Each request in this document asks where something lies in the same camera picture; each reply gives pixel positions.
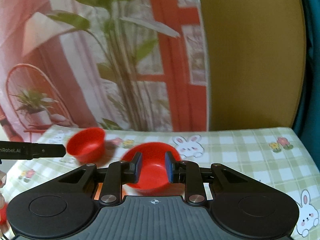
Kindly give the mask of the person hand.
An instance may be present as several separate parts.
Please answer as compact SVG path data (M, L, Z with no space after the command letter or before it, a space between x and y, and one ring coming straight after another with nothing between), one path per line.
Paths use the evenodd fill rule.
M7 174L1 171L0 175L0 188L2 189L6 184ZM7 221L7 203L1 194L1 202L0 202L0 210L1 210L1 224L4 224Z

